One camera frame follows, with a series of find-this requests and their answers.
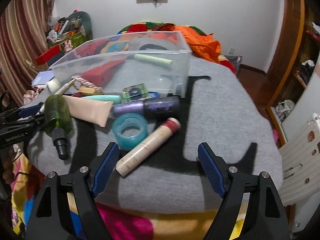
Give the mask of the grey blanket black letters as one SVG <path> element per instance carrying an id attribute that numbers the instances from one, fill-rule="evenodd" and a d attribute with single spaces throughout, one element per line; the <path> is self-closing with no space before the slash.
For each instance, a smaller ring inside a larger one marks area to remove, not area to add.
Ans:
<path id="1" fill-rule="evenodd" d="M 127 176 L 113 171 L 97 202 L 149 213 L 217 209 L 221 198 L 197 159 L 202 142 L 239 171 L 266 171 L 281 187 L 282 161 L 271 125 L 238 78 L 227 67 L 198 57 L 191 57 L 189 66 L 188 89 L 178 115 L 181 128 Z"/>

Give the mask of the blue barcode box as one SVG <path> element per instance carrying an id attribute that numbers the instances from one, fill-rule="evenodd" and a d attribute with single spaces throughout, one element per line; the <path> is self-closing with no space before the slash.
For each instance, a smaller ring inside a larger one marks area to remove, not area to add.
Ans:
<path id="1" fill-rule="evenodd" d="M 155 99 L 155 98 L 159 98 L 160 95 L 158 92 L 148 92 L 148 99 Z"/>

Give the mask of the wooden door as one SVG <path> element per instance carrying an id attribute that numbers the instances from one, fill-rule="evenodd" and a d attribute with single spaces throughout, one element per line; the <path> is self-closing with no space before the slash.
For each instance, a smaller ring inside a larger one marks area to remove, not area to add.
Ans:
<path id="1" fill-rule="evenodd" d="M 297 102 L 303 85 L 296 71 L 304 47 L 304 31 L 308 26 L 309 6 L 305 0 L 284 0 L 283 23 L 276 52 L 267 72 L 270 91 L 266 108 L 286 99 Z"/>

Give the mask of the mint green tube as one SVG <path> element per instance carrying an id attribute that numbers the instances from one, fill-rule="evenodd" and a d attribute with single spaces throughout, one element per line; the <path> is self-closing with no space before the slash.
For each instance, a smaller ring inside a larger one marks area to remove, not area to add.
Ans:
<path id="1" fill-rule="evenodd" d="M 110 101 L 110 102 L 113 102 L 114 105 L 121 104 L 121 97 L 119 95 L 107 95 L 107 94 L 89 95 L 89 96 L 83 96 L 82 99 L 96 100 L 96 101 Z"/>

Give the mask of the teal tape roll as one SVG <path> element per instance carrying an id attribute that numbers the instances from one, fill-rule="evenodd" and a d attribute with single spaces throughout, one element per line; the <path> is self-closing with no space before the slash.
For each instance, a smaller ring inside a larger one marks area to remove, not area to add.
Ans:
<path id="1" fill-rule="evenodd" d="M 148 136 L 148 122 L 140 114 L 124 114 L 115 119 L 112 131 L 119 147 L 129 151 Z"/>

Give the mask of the red box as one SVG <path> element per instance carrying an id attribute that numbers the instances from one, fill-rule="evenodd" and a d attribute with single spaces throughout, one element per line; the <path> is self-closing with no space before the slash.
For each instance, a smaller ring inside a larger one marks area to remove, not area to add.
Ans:
<path id="1" fill-rule="evenodd" d="M 62 52 L 61 47 L 59 45 L 55 45 L 52 48 L 49 48 L 44 53 L 42 53 L 39 57 L 37 57 L 36 63 L 38 66 L 41 66 L 43 64 L 51 66 L 57 60 L 63 57 L 63 55 L 64 53 Z"/>

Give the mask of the purple black cosmetic bottle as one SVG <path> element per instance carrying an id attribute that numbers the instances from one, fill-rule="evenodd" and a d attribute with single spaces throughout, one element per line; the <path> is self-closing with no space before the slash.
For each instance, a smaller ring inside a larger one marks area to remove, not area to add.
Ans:
<path id="1" fill-rule="evenodd" d="M 156 119 L 160 116 L 178 115 L 180 106 L 180 98 L 178 96 L 145 99 L 113 105 L 112 115 L 114 118 L 118 118 L 124 114 L 134 113 L 142 115 L 146 119 Z"/>

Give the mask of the clear plastic storage bin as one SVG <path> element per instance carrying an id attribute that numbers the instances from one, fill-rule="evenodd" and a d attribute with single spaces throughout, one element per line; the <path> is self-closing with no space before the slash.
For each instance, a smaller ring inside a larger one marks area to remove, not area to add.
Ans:
<path id="1" fill-rule="evenodd" d="M 172 60 L 171 66 L 140 62 L 136 54 Z M 89 40 L 76 47 L 51 69 L 61 84 L 80 76 L 107 94 L 122 93 L 143 84 L 151 92 L 185 96 L 191 49 L 179 31 L 125 33 Z"/>

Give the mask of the green glass spray bottle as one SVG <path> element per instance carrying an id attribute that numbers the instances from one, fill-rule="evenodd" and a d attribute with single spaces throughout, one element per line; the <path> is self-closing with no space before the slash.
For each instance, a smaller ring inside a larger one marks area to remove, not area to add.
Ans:
<path id="1" fill-rule="evenodd" d="M 68 138 L 72 130 L 72 121 L 65 98 L 54 94 L 44 104 L 44 131 L 51 137 L 61 160 L 67 160 Z"/>

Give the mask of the pink white braided item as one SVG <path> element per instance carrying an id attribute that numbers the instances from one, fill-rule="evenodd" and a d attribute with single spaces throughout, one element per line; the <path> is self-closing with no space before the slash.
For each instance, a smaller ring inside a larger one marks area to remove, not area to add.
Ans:
<path id="1" fill-rule="evenodd" d="M 72 76 L 71 79 L 73 79 L 75 81 L 78 81 L 82 85 L 82 87 L 93 88 L 96 91 L 102 91 L 103 90 L 101 87 L 96 86 L 94 83 L 84 79 L 83 77 Z"/>

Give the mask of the beige cosmetic tube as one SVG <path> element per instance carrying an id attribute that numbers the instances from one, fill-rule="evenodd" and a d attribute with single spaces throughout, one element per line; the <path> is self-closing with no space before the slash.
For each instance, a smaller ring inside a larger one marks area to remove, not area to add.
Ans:
<path id="1" fill-rule="evenodd" d="M 71 117 L 105 127 L 113 106 L 112 101 L 96 101 L 73 96 L 62 96 Z"/>

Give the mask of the light green cylinder stick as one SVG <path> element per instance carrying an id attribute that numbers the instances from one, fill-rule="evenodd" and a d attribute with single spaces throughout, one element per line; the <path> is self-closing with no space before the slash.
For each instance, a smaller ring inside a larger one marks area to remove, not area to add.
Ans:
<path id="1" fill-rule="evenodd" d="M 171 66 L 171 64 L 172 64 L 172 60 L 170 60 L 170 59 L 165 59 L 165 58 L 150 56 L 150 55 L 144 55 L 144 54 L 136 54 L 133 56 L 133 58 L 137 61 L 140 61 L 140 62 L 151 63 L 151 64 L 155 64 L 158 66 Z"/>

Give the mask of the gold perfume bottle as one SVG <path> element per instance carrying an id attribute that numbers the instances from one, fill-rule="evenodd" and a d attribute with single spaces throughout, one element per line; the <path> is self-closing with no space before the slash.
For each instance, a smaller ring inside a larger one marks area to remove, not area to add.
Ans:
<path id="1" fill-rule="evenodd" d="M 84 96 L 90 96 L 90 95 L 101 95 L 103 94 L 102 90 L 96 90 L 91 87 L 79 87 L 78 92 L 81 93 Z"/>

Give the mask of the green cardboard box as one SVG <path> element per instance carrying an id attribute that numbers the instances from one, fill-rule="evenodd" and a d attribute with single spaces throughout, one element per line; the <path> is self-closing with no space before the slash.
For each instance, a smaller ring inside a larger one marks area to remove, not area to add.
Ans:
<path id="1" fill-rule="evenodd" d="M 80 31 L 69 31 L 67 33 L 64 33 L 61 35 L 61 37 L 57 37 L 55 39 L 47 38 L 47 43 L 49 48 L 55 46 L 55 45 L 63 45 L 65 41 L 71 41 L 72 47 L 76 48 L 80 46 L 81 44 L 88 41 L 88 38 Z"/>

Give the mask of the striped red gold curtain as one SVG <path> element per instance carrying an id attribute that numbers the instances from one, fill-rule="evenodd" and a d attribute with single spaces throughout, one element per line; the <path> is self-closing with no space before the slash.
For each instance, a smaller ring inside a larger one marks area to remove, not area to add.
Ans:
<path id="1" fill-rule="evenodd" d="M 1 14 L 1 91 L 23 105 L 37 75 L 36 58 L 48 49 L 45 36 L 55 0 L 10 0 Z"/>

